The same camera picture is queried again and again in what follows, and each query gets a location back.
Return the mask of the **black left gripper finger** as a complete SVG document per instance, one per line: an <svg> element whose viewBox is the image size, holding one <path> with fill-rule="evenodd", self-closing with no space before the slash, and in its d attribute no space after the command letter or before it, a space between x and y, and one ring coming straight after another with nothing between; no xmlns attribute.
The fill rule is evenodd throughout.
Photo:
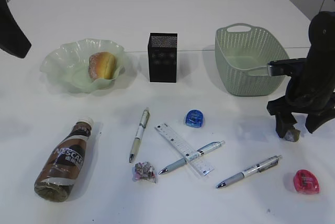
<svg viewBox="0 0 335 224"><path fill-rule="evenodd" d="M0 24L1 49L17 58L24 59L31 48L31 43L12 16L7 0L1 0Z"/></svg>

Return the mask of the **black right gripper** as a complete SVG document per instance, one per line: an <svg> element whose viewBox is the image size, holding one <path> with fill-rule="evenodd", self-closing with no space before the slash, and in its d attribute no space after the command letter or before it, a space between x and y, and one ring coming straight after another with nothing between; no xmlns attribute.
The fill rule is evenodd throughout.
<svg viewBox="0 0 335 224"><path fill-rule="evenodd" d="M267 110L275 115L276 132L284 138L297 123L291 112L318 112L326 107L334 91L334 51L309 51L299 76L291 77L284 96L269 101ZM308 114L305 127L313 133L334 119L334 108L319 114Z"/></svg>

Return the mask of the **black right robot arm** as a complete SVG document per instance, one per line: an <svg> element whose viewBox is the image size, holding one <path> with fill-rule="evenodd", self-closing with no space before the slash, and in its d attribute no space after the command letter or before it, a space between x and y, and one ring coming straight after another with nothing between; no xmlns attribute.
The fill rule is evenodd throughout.
<svg viewBox="0 0 335 224"><path fill-rule="evenodd" d="M319 12L310 22L308 36L311 46L306 58L267 64L269 76L291 78L285 95L266 107L275 116L278 136L291 142L300 135L293 113L307 115L305 127L310 133L334 119L334 13Z"/></svg>

